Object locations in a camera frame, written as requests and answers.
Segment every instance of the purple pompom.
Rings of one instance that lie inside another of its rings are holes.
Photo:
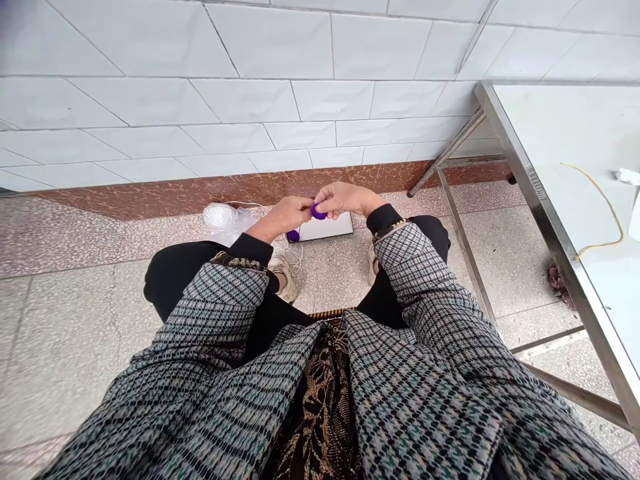
[[[315,209],[316,205],[318,205],[318,204],[314,203],[313,206],[311,207],[311,214],[313,215],[313,218],[316,218],[318,220],[324,220],[325,218],[327,218],[327,214],[326,213],[320,213],[320,212],[318,212],[318,210]]]
[[[289,239],[289,241],[297,242],[300,241],[300,234],[296,232],[296,230],[291,230],[287,233],[287,238]]]

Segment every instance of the metal table frame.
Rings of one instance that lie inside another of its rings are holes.
[[[586,85],[585,83],[579,82],[564,84]],[[498,137],[500,145],[505,152],[506,162],[508,162],[511,172],[515,176],[518,186],[533,214],[533,218],[553,256],[554,262],[562,274],[567,290],[575,303],[583,323],[583,326],[536,340],[512,349],[511,351],[520,359],[526,358],[527,354],[567,344],[574,340],[576,335],[586,337],[586,330],[620,404],[600,397],[593,392],[584,390],[542,370],[527,364],[525,365],[536,376],[556,388],[565,398],[594,412],[596,415],[615,425],[634,433],[636,439],[640,441],[640,406],[637,396],[634,394],[634,392],[640,393],[640,379],[635,372],[630,358],[626,353],[621,355],[621,352],[624,352],[622,344],[616,345],[615,350],[618,352],[618,355],[616,355],[614,348],[612,348],[612,345],[607,340],[605,329],[608,330],[609,338],[611,338],[611,333],[615,332],[609,316],[600,302],[598,294],[593,288],[582,264],[574,260],[576,252],[569,240],[569,236],[560,222],[555,208],[551,204],[542,184],[538,180],[538,176],[529,157],[493,89],[494,85],[536,84],[514,81],[482,81],[478,83],[474,92],[480,102],[480,108],[478,108],[442,153],[429,165],[420,180],[407,192],[407,196],[413,197],[431,176],[437,176],[480,306],[488,318],[490,318],[491,321],[495,321],[487,290],[482,282],[478,266],[473,257],[471,246],[469,245],[464,226],[454,204],[444,172],[444,169],[447,167],[459,165],[459,162],[450,159],[451,155],[462,142],[470,136],[473,130],[480,125],[482,120],[485,118],[488,120],[493,132]]]

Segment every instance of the yellow cable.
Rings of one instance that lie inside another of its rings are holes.
[[[615,210],[613,209],[613,205],[611,204],[611,202],[609,201],[609,199],[607,198],[607,196],[605,195],[605,193],[602,191],[602,188],[600,188],[600,185],[598,185],[595,180],[590,176],[590,174],[588,174],[587,172],[585,172],[584,170],[582,170],[582,168],[580,167],[576,167],[575,165],[571,165],[569,163],[562,163],[560,162],[560,165],[564,165],[566,167],[571,167],[574,168],[576,170],[578,170],[578,172],[582,173],[584,176],[586,176],[586,178],[589,179],[589,181],[595,185],[595,187],[598,189],[598,192],[600,192],[600,195],[602,195],[602,197],[607,201],[607,205],[609,206],[609,208],[611,209],[611,213],[613,214],[613,218],[615,219],[616,224],[618,225],[618,230],[620,230],[620,238],[618,240],[616,240],[615,242],[610,242],[610,243],[601,243],[600,245],[589,245],[588,247],[584,247],[582,250],[580,250],[578,252],[578,254],[575,256],[575,260],[578,261],[580,260],[580,257],[582,256],[582,254],[584,252],[586,252],[587,250],[590,250],[592,248],[596,248],[596,247],[612,247],[614,245],[617,245],[618,243],[622,242],[622,240],[625,239],[625,231],[622,228],[622,225],[620,224],[620,220],[618,219],[618,215],[616,214]]]

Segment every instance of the white sneaker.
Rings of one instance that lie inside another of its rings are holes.
[[[378,259],[375,257],[375,252],[373,251],[373,244],[370,244],[367,256],[369,257],[369,286],[372,287],[377,275],[374,266],[378,262]]]
[[[272,257],[269,260],[269,270],[274,273],[278,273],[278,280],[280,280],[280,292],[278,297],[282,298],[287,303],[293,303],[298,298],[298,287],[293,282],[293,276],[291,275],[291,266],[289,261],[284,257]],[[282,278],[280,275],[286,278],[286,283],[282,285]]]

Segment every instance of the white yarn ball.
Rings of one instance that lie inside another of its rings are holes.
[[[233,226],[238,210],[226,203],[210,203],[202,212],[205,225],[214,231],[225,230]]]

